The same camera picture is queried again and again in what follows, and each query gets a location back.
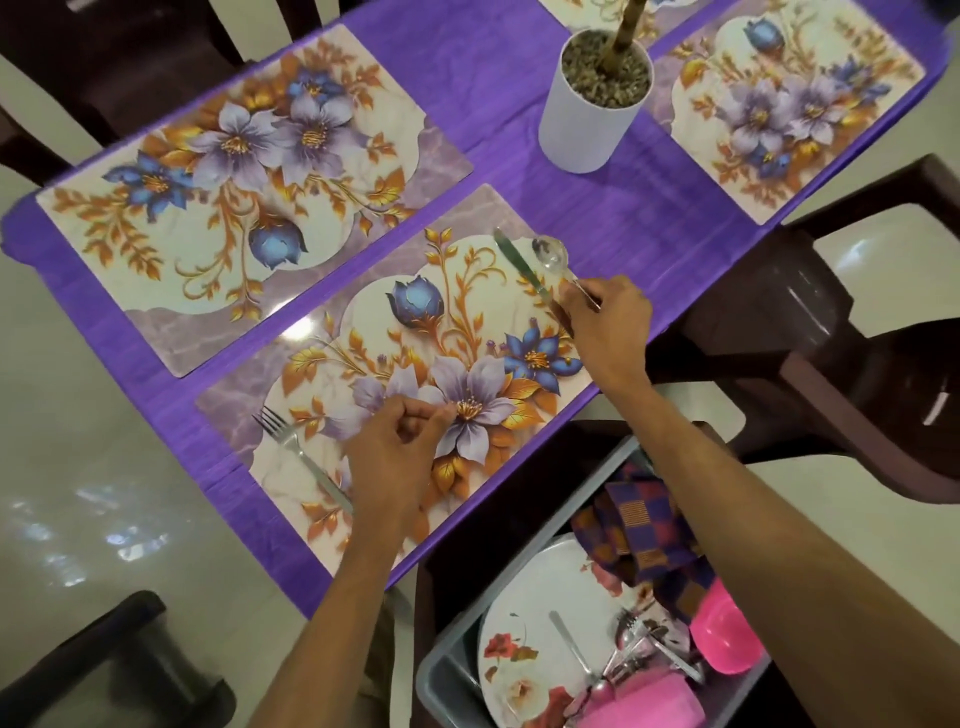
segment potted plant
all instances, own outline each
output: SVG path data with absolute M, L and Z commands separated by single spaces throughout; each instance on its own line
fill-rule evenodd
M 616 33 L 588 29 L 564 44 L 540 120 L 540 148 L 561 169 L 602 167 L 653 87 L 654 67 L 634 40 L 646 0 L 628 0 Z

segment cloth napkin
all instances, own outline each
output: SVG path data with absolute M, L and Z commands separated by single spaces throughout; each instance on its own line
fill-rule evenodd
M 631 587 L 653 582 L 657 601 L 690 624 L 713 568 L 644 453 L 620 468 L 570 525 L 594 563 Z

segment person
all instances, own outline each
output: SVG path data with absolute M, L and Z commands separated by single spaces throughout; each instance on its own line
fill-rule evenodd
M 652 306 L 628 279 L 581 283 L 599 311 L 569 284 L 561 298 L 587 370 L 812 720 L 960 725 L 960 646 L 656 392 L 644 365 Z M 252 728 L 366 728 L 369 699 L 354 705 L 354 696 L 381 593 L 455 416 L 449 405 L 394 397 L 348 443 L 355 514 L 343 564 Z

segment plant stem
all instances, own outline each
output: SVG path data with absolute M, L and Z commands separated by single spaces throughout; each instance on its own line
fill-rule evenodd
M 647 0 L 627 0 L 620 27 L 616 29 L 616 34 L 611 38 L 607 50 L 604 51 L 603 58 L 600 59 L 600 70 L 608 76 L 616 76 L 620 72 L 623 57 L 630 50 L 630 46 L 634 44 L 636 25 L 640 21 L 640 16 L 643 15 L 646 4 Z

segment dining table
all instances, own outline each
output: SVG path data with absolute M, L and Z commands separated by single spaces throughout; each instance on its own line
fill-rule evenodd
M 20 200 L 3 218 L 3 250 L 36 269 L 223 520 L 309 616 L 323 598 L 330 574 L 198 410 L 197 396 L 400 245 L 419 220 L 434 219 L 487 183 L 534 230 L 564 241 L 570 268 L 577 275 L 623 274 L 636 283 L 653 303 L 651 333 L 656 336 L 804 199 L 890 129 L 946 70 L 949 49 L 943 23 L 921 0 L 859 2 L 924 66 L 925 75 L 763 225 L 755 223 L 647 112 L 641 112 L 609 163 L 596 172 L 571 175 L 548 161 L 538 144 L 538 124 L 569 31 L 538 0 L 374 0 L 337 22 L 345 24 L 410 93 L 468 157 L 473 172 L 430 202 L 414 221 L 389 231 L 193 372 L 177 378 L 168 371 L 70 248 L 35 195 Z M 731 5 L 732 0 L 705 5 L 654 42 L 651 57 L 661 57 Z M 274 58 L 245 68 L 242 75 L 256 73 Z M 590 385 L 578 395 L 404 558 L 391 583 L 597 394 L 596 386 Z

